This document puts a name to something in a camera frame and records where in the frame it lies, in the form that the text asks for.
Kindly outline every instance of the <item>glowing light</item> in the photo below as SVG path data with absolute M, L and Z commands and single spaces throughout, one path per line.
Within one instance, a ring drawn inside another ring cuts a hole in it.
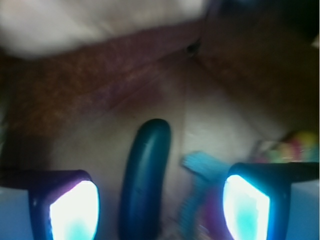
M 81 181 L 50 205 L 53 240 L 92 240 L 99 218 L 99 194 L 91 181 Z
M 223 189 L 226 225 L 235 240 L 267 239 L 270 198 L 239 175 L 231 175 Z

